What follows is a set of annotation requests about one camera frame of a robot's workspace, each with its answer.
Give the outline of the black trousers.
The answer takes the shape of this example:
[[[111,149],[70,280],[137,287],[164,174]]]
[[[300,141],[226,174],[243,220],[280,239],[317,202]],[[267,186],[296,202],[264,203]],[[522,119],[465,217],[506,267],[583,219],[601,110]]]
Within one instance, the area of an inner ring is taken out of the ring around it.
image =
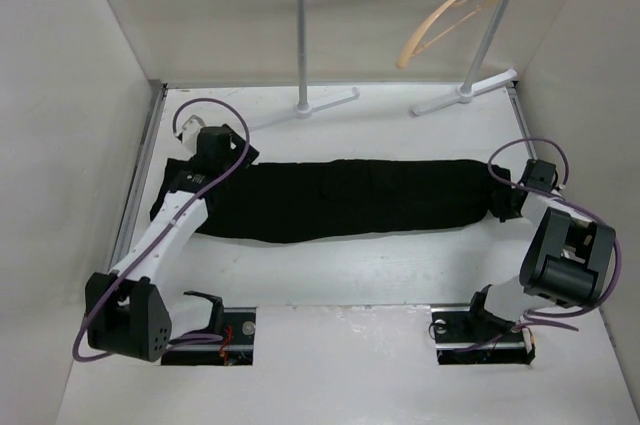
[[[259,163],[210,192],[203,235],[290,244],[461,228],[483,220],[510,172],[475,160]]]

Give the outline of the beige wooden hanger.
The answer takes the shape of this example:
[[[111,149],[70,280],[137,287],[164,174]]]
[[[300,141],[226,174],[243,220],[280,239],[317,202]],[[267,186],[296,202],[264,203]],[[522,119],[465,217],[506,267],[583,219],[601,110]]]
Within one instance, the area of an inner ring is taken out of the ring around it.
[[[405,69],[412,59],[497,2],[498,0],[444,1],[409,36],[395,59],[395,67]]]

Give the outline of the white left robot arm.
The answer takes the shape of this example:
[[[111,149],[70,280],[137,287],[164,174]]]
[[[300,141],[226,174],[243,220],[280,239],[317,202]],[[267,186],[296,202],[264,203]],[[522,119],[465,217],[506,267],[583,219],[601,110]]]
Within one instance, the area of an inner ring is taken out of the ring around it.
[[[86,282],[84,317],[72,348],[76,361],[123,356],[155,362],[181,347],[224,341],[222,299],[196,291],[174,267],[212,215],[210,192],[221,190],[258,155],[227,126],[198,133],[195,154],[170,179],[138,243]]]

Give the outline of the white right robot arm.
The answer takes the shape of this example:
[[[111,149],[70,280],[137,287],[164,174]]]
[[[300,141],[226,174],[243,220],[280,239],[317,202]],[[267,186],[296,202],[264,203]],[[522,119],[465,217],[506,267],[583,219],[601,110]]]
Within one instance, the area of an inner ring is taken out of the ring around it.
[[[593,213],[556,194],[529,192],[520,215],[535,233],[519,273],[474,294],[463,325],[475,340],[532,326],[575,330],[566,320],[600,307],[617,285],[620,244]]]

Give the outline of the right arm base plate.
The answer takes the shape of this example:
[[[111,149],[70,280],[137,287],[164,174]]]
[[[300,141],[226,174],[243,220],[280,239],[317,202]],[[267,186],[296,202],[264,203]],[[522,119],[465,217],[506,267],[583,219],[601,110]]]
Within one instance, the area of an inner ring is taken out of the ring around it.
[[[530,365],[536,345],[529,332],[472,316],[468,305],[431,308],[428,333],[439,365]]]

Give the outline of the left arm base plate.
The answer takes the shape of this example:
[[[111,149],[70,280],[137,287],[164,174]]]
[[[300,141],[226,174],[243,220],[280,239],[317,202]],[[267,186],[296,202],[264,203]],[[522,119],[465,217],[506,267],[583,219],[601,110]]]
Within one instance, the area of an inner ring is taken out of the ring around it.
[[[256,308],[226,308],[219,339],[207,340],[201,333],[172,345],[161,358],[161,366],[252,366],[256,336]]]

